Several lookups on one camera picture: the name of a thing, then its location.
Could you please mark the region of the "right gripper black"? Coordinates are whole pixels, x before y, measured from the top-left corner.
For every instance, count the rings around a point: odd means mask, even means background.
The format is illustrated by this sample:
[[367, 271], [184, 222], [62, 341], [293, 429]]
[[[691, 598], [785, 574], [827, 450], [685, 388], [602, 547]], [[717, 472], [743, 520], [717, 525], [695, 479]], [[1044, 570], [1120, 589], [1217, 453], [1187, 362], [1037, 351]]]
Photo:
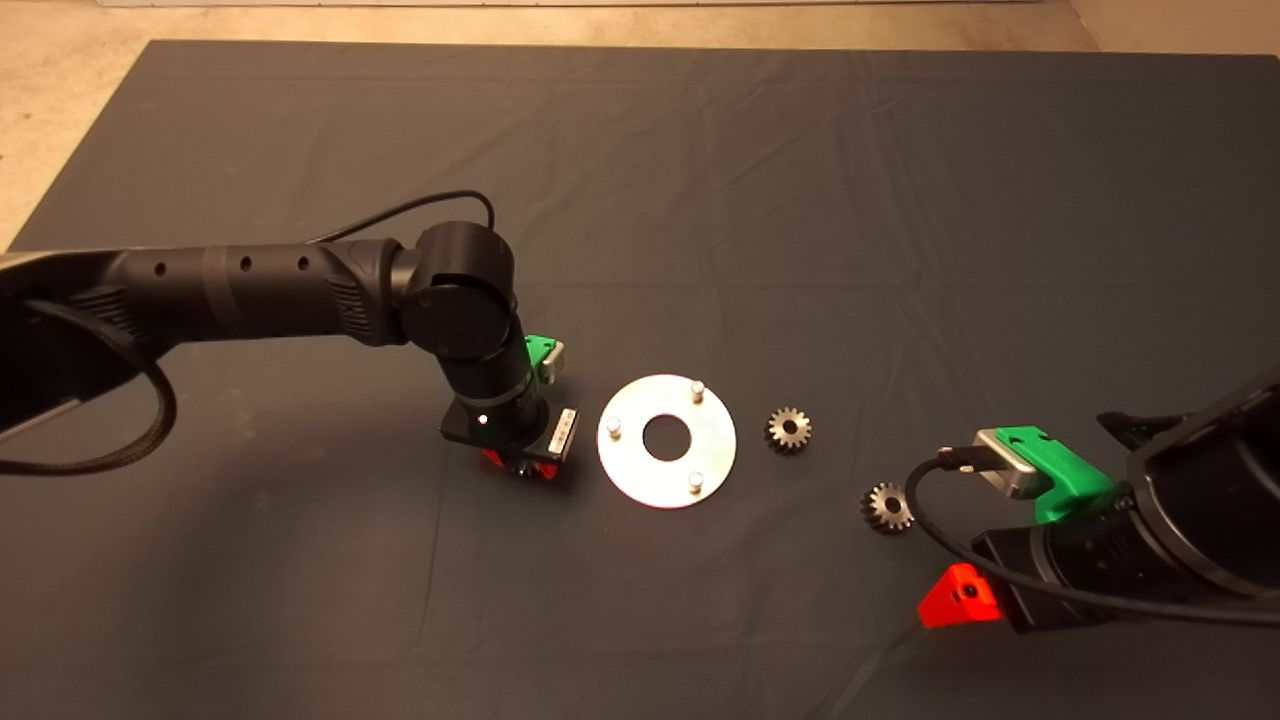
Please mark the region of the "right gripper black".
[[[972, 548], [1009, 571], [1044, 583], [1129, 600], [1161, 598], [1161, 559], [1140, 529], [1130, 495], [1094, 498], [1059, 521], [984, 532], [973, 539]], [[996, 623], [1004, 620], [1005, 611], [1016, 633], [1030, 633], [1119, 618], [1114, 611], [1068, 603], [1001, 580], [991, 585], [973, 564], [950, 565], [918, 605], [920, 624]]]

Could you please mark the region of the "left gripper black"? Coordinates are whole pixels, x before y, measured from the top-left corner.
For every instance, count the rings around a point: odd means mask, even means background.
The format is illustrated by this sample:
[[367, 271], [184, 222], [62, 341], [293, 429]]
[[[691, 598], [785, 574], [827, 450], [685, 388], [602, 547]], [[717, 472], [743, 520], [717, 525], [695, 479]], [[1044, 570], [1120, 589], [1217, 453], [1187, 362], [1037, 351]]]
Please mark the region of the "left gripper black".
[[547, 480], [566, 464], [577, 429], [579, 411], [549, 402], [539, 388], [492, 406], [458, 396], [442, 420], [442, 436], [449, 442], [480, 448], [497, 468], [538, 471]]

